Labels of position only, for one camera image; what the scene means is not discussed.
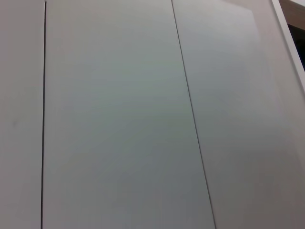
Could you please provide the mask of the white door frame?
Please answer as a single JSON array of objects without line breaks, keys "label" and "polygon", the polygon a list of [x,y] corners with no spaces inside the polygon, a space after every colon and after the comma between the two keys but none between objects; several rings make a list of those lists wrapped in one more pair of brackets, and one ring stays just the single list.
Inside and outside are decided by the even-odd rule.
[{"label": "white door frame", "polygon": [[302,65],[302,62],[299,58],[294,40],[291,36],[290,30],[288,28],[284,13],[282,11],[281,5],[279,0],[271,0],[272,5],[274,7],[275,13],[278,18],[278,22],[280,24],[280,27],[282,29],[283,36],[285,38],[285,42],[287,45],[287,48],[290,53],[290,58],[293,62],[295,71],[297,73],[298,79],[300,81],[300,85],[302,86],[303,91],[305,92],[305,71]]}]

